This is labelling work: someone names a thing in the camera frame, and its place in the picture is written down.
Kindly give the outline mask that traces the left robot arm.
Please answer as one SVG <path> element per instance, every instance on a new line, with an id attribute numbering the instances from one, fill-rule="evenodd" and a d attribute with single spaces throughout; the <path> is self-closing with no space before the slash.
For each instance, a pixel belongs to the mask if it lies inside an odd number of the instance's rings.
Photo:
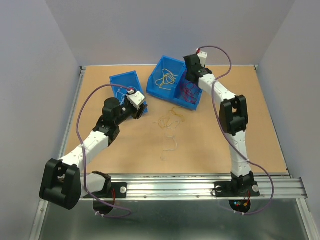
<path id="1" fill-rule="evenodd" d="M 127 95 L 123 104 L 115 97 L 106 99 L 88 137 L 67 155 L 46 163 L 39 197 L 71 210 L 85 196 L 113 196 L 111 177 L 99 171 L 87 174 L 87 165 L 116 140 L 120 124 L 129 118 L 141 118 L 146 108 L 145 97 L 137 93 Z"/>

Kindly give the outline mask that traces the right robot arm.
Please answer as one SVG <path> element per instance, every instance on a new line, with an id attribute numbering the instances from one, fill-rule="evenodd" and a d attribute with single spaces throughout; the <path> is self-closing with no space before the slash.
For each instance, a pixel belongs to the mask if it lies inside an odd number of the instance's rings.
<path id="1" fill-rule="evenodd" d="M 212 71 L 205 67 L 207 53 L 199 52 L 184 58 L 186 65 L 185 79 L 194 83 L 212 97 L 213 106 L 219 127 L 229 143 L 231 157 L 231 180 L 215 184 L 216 197 L 258 197 L 257 182 L 250 167 L 246 130 L 249 122 L 247 100 L 243 95 L 235 95 L 224 87 Z"/>

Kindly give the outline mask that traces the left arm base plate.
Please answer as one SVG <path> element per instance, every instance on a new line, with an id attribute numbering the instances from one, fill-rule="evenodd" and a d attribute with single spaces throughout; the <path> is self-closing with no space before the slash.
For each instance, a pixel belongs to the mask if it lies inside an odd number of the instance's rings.
<path id="1" fill-rule="evenodd" d="M 128 184 L 126 182 L 109 182 L 100 191 L 90 191 L 100 199 L 125 199 L 127 197 Z"/>

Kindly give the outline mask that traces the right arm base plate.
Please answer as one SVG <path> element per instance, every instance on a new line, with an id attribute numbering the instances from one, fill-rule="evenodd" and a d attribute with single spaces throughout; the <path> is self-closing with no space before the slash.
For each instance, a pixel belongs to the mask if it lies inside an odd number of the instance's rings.
<path id="1" fill-rule="evenodd" d="M 214 182 L 214 187 L 211 190 L 211 195 L 217 198 L 244 198 L 244 197 L 259 197 L 260 191 L 254 191 L 253 185 L 236 186 L 230 181 Z"/>

